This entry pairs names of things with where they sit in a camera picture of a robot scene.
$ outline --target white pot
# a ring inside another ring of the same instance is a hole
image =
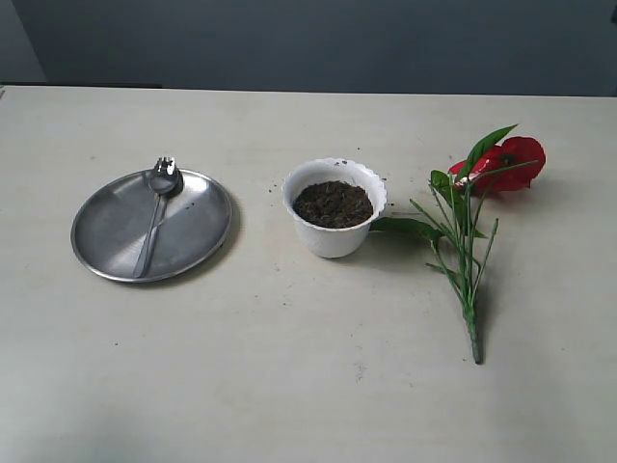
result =
[[[302,219],[293,210],[293,203],[308,186],[326,181],[344,181],[361,187],[373,204],[373,215],[366,221],[347,229],[317,227]],[[348,159],[316,159],[302,164],[282,185],[282,202],[296,222],[300,239],[317,256],[342,258],[356,251],[368,234],[370,223],[386,206],[386,186],[377,174],[363,164]]]

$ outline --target spoon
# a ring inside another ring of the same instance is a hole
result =
[[[135,270],[133,271],[134,278],[144,276],[149,269],[152,259],[152,251],[156,242],[158,233],[158,225],[165,216],[165,208],[167,207],[167,199],[169,194],[177,186],[180,178],[180,171],[175,165],[175,159],[172,157],[159,157],[156,165],[150,171],[148,178],[148,187],[156,194],[156,204],[152,212],[152,218],[148,226],[148,233],[142,246],[142,251],[137,258]]]

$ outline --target plate rim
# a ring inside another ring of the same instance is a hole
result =
[[[77,259],[79,260],[79,262],[84,265],[86,268],[88,268],[91,272],[95,273],[95,275],[98,275],[99,277],[102,277],[106,280],[111,280],[113,282],[119,282],[119,283],[152,283],[152,282],[160,282],[161,280],[167,280],[169,278],[175,277],[181,273],[186,272],[187,270],[190,270],[191,268],[196,267],[197,265],[199,265],[200,263],[204,262],[206,259],[208,259],[210,256],[212,256],[216,251],[219,250],[219,248],[223,245],[223,243],[226,241],[226,239],[228,238],[229,235],[229,230],[231,229],[231,223],[233,222],[233,202],[231,201],[231,196],[229,195],[229,192],[227,191],[227,189],[217,180],[215,180],[214,178],[211,178],[209,176],[207,176],[206,174],[202,174],[201,172],[197,172],[197,171],[193,171],[190,169],[180,169],[180,172],[182,172],[183,174],[188,174],[188,175],[193,175],[196,177],[200,177],[204,180],[210,181],[213,184],[215,184],[220,191],[223,193],[223,197],[225,199],[225,205],[229,211],[229,216],[228,216],[228,222],[226,223],[225,226],[225,230],[223,231],[223,233],[221,233],[221,237],[219,238],[219,240],[216,242],[216,244],[214,244],[210,250],[205,253],[203,256],[201,256],[199,259],[196,259],[195,261],[177,269],[174,272],[168,272],[162,275],[157,275],[157,276],[152,276],[152,277],[138,277],[138,278],[130,278],[130,277],[119,277],[116,275],[112,275],[109,273],[106,273],[98,268],[95,268],[94,266],[92,266],[89,262],[86,261],[86,259],[81,255],[81,253],[79,252],[79,249],[77,247],[77,243],[76,243],[76,239],[75,239],[75,231],[77,228],[77,222],[79,221],[79,218],[81,217],[84,209],[91,203],[91,201],[93,200],[93,198],[102,190],[104,190],[105,188],[108,188],[110,185],[114,184],[114,183],[118,183],[121,182],[122,180],[129,178],[129,177],[134,177],[134,176],[140,176],[144,173],[149,172],[149,169],[143,169],[142,171],[137,171],[137,172],[133,172],[131,174],[127,174],[125,176],[122,177],[118,177],[115,180],[112,180],[108,183],[106,183],[105,185],[101,186],[100,188],[98,188],[94,193],[91,194],[91,196],[81,205],[81,207],[79,208],[79,210],[77,211],[77,213],[75,214],[75,217],[73,218],[73,222],[72,225],[70,227],[70,245],[72,247],[73,250],[73,254],[75,254],[75,256],[77,257]]]

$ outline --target wall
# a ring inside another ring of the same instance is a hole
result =
[[[0,82],[42,82],[45,76],[11,0],[0,0]]]
[[[617,86],[615,0],[14,2],[50,80],[524,95]]]

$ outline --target table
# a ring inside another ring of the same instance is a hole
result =
[[[617,99],[5,90],[1,461],[614,459]],[[431,169],[510,123],[548,163],[483,212],[500,230],[478,367],[427,249],[370,235],[317,258],[280,187],[341,156],[410,213]],[[163,284],[98,278],[71,251],[75,213],[164,154],[233,195],[229,242]]]

